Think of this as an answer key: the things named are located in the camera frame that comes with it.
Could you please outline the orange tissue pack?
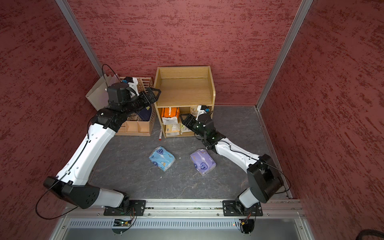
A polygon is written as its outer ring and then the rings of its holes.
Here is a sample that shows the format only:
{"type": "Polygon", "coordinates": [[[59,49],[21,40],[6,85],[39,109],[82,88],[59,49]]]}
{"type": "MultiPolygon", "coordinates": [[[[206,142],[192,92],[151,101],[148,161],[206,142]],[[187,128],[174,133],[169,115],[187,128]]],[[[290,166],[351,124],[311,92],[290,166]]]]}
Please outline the orange tissue pack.
{"type": "Polygon", "coordinates": [[[162,108],[161,117],[162,118],[178,118],[180,116],[180,108],[162,108]]]}

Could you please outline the purple tissue pack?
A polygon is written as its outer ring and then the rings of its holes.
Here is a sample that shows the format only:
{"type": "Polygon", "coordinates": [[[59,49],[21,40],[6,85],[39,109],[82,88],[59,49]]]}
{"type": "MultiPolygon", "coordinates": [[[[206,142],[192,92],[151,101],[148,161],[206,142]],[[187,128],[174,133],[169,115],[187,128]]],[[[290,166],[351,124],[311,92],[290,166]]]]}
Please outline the purple tissue pack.
{"type": "Polygon", "coordinates": [[[216,168],[216,162],[205,149],[198,149],[190,155],[195,169],[205,176],[216,168]]]}

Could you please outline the blue tissue pack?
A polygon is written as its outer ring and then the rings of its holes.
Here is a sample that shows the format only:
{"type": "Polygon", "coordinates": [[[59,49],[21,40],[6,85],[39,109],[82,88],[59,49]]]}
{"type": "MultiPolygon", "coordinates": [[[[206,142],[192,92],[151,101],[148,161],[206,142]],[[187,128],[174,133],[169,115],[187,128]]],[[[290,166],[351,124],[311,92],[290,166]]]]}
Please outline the blue tissue pack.
{"type": "Polygon", "coordinates": [[[176,158],[164,147],[157,147],[149,156],[150,161],[162,171],[167,171],[175,162],[176,158]]]}

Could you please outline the beige tissue pack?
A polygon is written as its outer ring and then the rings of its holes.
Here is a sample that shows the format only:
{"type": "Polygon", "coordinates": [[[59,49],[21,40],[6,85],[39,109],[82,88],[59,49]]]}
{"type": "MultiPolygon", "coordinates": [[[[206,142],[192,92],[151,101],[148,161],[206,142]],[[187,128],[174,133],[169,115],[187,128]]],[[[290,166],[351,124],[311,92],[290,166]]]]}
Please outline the beige tissue pack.
{"type": "Polygon", "coordinates": [[[197,115],[198,115],[198,106],[191,106],[191,107],[190,107],[190,113],[191,113],[194,117],[197,117],[197,115]]]}

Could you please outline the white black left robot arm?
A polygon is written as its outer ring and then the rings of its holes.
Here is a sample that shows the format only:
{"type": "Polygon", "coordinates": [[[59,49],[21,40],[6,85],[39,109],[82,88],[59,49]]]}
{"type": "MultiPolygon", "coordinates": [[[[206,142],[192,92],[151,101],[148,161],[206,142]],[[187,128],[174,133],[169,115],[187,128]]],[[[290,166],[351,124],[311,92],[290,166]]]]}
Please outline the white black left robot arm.
{"type": "Polygon", "coordinates": [[[59,199],[81,209],[106,207],[129,211],[129,196],[115,190],[89,185],[91,171],[108,142],[131,114],[158,101],[161,90],[147,88],[139,94],[128,84],[119,82],[107,88],[108,105],[92,117],[87,134],[68,163],[56,176],[47,177],[44,187],[59,199]]]}

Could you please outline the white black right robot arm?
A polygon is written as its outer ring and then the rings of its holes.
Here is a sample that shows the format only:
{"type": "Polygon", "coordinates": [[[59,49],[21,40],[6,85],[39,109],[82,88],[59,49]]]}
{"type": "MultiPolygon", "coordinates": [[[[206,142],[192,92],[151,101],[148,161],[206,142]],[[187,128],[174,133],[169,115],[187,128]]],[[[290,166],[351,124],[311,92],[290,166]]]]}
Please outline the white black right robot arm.
{"type": "Polygon", "coordinates": [[[207,150],[223,156],[247,173],[249,187],[235,200],[237,213],[246,215],[256,204],[267,203],[284,185],[281,173],[272,158],[248,152],[235,145],[214,127],[211,114],[197,118],[192,114],[181,114],[182,124],[200,137],[207,150]]]}

